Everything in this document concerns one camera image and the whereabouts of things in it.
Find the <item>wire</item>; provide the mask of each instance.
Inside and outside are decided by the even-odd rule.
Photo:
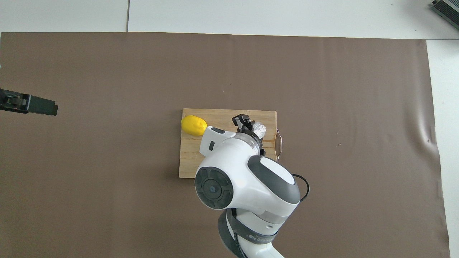
[[[300,199],[300,202],[302,202],[304,199],[306,199],[306,197],[307,197],[308,194],[309,194],[309,183],[308,183],[308,181],[307,181],[304,177],[302,177],[302,176],[300,176],[300,175],[297,175],[297,174],[291,174],[291,175],[292,175],[292,176],[296,176],[296,177],[298,177],[298,178],[301,178],[301,179],[306,183],[306,186],[308,187],[308,190],[306,191],[306,194],[303,196],[303,198]]]

